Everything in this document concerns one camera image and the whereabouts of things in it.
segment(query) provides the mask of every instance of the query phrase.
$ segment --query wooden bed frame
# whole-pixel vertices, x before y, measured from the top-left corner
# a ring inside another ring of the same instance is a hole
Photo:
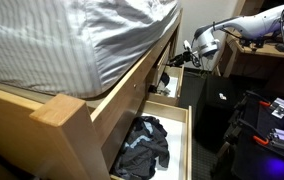
[[[43,179],[110,179],[148,73],[167,44],[174,55],[181,14],[105,96],[84,101],[0,85],[0,155]]]

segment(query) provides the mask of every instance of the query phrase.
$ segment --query black box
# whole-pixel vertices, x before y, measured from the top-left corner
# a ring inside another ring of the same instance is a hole
[[[232,81],[209,75],[197,103],[193,133],[197,142],[204,148],[213,152],[219,150],[235,104],[236,96]]]

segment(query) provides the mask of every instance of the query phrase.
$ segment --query white wall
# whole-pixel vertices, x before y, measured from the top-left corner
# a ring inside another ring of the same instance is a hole
[[[183,14],[176,55],[184,52],[184,40],[192,42],[194,32],[197,28],[212,24],[213,21],[218,22],[232,17],[236,4],[237,0],[181,0]],[[225,34],[215,32],[214,37],[223,42]],[[205,70],[212,70],[215,61],[216,58],[210,60],[209,64],[207,64],[208,61],[203,58],[203,67]],[[185,67],[195,68],[191,62],[186,63]]]

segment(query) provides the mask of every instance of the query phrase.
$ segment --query drawer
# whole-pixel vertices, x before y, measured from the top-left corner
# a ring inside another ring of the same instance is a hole
[[[171,106],[178,106],[181,95],[184,66],[182,66],[182,68],[166,66],[164,72],[170,76],[170,82],[167,86],[171,91],[170,94],[165,96],[158,93],[148,93],[147,100]]]
[[[153,179],[191,180],[192,175],[192,112],[156,102],[142,103],[138,116],[151,115],[160,120],[168,132],[170,162],[167,169],[156,167]],[[114,175],[111,179],[120,180]]]
[[[160,58],[157,60],[157,63],[155,63],[154,67],[150,70],[148,77],[147,77],[147,83],[157,86],[160,78],[162,76],[162,73],[166,67],[166,64],[169,60],[170,55],[170,43],[166,46],[165,50],[163,51]]]

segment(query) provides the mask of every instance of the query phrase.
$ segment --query mattress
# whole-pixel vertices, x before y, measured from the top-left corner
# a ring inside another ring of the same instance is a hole
[[[0,83],[100,95],[161,38],[179,9],[177,0],[0,0]]]

